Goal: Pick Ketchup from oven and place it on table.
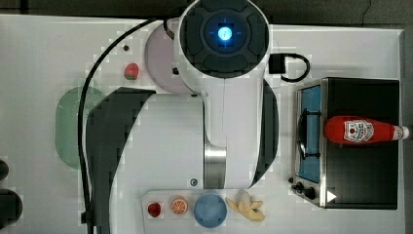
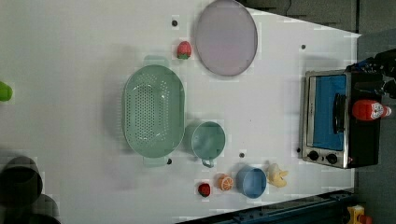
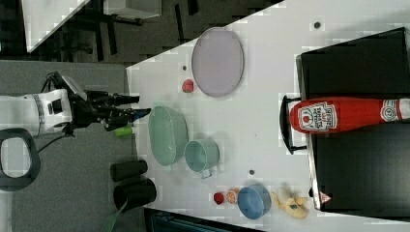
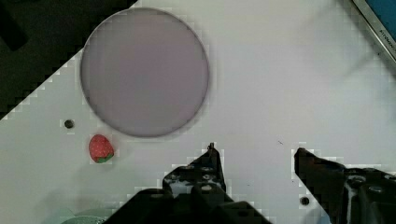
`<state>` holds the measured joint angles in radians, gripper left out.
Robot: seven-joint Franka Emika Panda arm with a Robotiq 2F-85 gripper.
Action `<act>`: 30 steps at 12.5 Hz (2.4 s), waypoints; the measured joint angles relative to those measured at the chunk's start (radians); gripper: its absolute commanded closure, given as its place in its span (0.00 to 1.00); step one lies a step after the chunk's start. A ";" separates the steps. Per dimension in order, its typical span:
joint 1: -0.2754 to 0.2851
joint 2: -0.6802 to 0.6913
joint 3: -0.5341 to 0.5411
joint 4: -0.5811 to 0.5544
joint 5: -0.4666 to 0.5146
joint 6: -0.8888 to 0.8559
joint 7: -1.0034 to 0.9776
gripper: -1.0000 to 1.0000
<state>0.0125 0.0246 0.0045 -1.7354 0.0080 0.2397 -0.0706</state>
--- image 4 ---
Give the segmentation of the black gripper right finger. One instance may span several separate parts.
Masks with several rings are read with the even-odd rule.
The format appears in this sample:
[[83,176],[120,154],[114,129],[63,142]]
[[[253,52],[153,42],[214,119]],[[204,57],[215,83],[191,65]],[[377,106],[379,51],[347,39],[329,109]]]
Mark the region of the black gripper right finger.
[[347,168],[300,147],[294,172],[331,224],[396,224],[395,176],[375,168]]

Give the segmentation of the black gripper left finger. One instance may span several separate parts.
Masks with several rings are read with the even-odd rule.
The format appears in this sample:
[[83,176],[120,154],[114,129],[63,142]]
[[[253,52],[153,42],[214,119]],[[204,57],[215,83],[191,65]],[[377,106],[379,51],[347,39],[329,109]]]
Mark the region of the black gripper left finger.
[[178,203],[218,205],[233,202],[227,194],[220,154],[214,143],[210,143],[200,157],[167,174],[162,184],[163,190]]

